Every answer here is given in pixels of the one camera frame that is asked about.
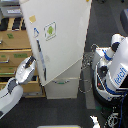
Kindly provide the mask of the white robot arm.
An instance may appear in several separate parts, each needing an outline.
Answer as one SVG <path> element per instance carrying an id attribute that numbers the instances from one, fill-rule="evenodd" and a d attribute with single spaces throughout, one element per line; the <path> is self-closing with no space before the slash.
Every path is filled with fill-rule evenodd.
<path id="1" fill-rule="evenodd" d="M 21 99 L 22 84 L 31 81 L 35 71 L 36 59 L 26 58 L 17 68 L 16 75 L 10 78 L 6 86 L 0 90 L 0 119 L 3 118 Z"/>

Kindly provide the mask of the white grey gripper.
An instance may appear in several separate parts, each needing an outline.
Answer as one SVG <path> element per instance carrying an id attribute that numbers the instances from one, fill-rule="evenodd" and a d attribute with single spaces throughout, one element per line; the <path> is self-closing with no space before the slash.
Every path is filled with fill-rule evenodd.
<path id="1" fill-rule="evenodd" d="M 17 79 L 19 84 L 27 84 L 31 81 L 34 75 L 35 66 L 30 64 L 34 60 L 36 59 L 33 56 L 30 56 L 29 60 L 25 65 L 22 64 L 18 67 L 15 78 Z"/>

